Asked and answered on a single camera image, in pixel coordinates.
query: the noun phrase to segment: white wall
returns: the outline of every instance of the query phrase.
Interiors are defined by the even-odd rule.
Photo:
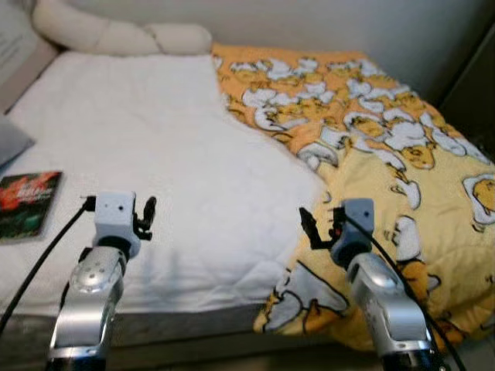
[[[222,43],[363,50],[436,101],[495,13],[493,0],[72,0],[99,14],[197,22]]]

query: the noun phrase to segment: blanket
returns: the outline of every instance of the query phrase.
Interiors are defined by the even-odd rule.
[[[449,340],[493,331],[495,166],[481,151],[362,53],[216,44],[213,61],[228,111],[325,181],[321,236],[343,199],[372,198],[374,237]],[[306,236],[254,329],[373,347],[345,272]]]

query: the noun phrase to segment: red book cover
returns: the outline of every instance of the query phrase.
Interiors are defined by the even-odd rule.
[[[6,176],[0,181],[0,240],[37,237],[62,172]]]

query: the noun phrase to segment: bed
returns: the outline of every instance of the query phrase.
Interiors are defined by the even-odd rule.
[[[225,356],[329,339],[370,349],[343,272],[308,248],[297,213],[300,206],[312,210],[323,233],[328,209],[360,196],[375,200],[375,236],[450,339],[490,331],[495,170],[434,108],[362,53],[216,44],[212,55],[173,56],[160,53],[165,46],[171,47],[125,58],[65,52],[9,112],[36,144],[2,175],[61,170],[64,183],[44,238],[0,250],[2,307],[80,196],[131,189],[139,209],[151,195],[159,208],[152,242],[128,265],[111,367],[151,368],[212,356],[201,352]],[[126,46],[125,53],[136,52]],[[357,123],[370,129],[368,138]],[[394,124],[423,131],[410,138]],[[412,165],[416,152],[402,152],[404,136],[431,145],[434,172]],[[485,196],[475,196],[479,183]],[[439,201],[445,193],[451,196]],[[438,224],[449,228],[439,233]],[[0,343],[2,369],[43,364],[60,293],[93,232],[85,216],[39,272]],[[284,309],[285,293],[297,289],[286,283],[311,287],[314,277],[328,296]],[[253,323],[267,334],[252,335]],[[186,344],[182,352],[178,341]],[[228,352],[226,344],[243,349]]]

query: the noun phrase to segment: floor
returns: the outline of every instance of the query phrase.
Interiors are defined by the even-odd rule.
[[[459,354],[468,370],[495,370],[495,338],[467,342]],[[290,352],[277,352],[216,362],[170,366],[156,371],[379,371],[380,363],[372,355],[359,354],[339,346],[317,346]]]

